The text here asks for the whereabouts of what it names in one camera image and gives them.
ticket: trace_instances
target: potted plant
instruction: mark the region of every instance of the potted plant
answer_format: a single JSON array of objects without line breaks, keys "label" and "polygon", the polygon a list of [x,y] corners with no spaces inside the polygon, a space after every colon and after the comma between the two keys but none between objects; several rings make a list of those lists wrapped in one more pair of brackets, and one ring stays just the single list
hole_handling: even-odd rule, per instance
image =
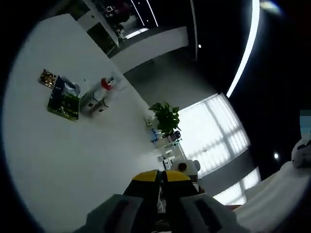
[{"label": "potted plant", "polygon": [[156,128],[164,134],[164,137],[172,134],[174,129],[179,129],[179,107],[173,108],[167,102],[164,102],[164,104],[155,103],[149,110],[155,113],[155,118],[157,120]]}]

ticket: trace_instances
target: white bottle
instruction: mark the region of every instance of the white bottle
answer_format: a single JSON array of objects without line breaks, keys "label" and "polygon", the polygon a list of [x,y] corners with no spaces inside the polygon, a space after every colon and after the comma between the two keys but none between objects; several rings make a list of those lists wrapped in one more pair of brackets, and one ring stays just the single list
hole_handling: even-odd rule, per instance
[{"label": "white bottle", "polygon": [[110,82],[107,82],[105,78],[101,79],[99,85],[95,86],[93,90],[86,93],[80,100],[80,111],[85,114],[89,114],[93,107],[95,107],[111,90],[112,86]]},{"label": "white bottle", "polygon": [[120,82],[115,83],[113,88],[107,92],[107,95],[101,99],[91,110],[92,116],[97,116],[111,106],[112,102],[117,98],[120,91],[118,90]]}]

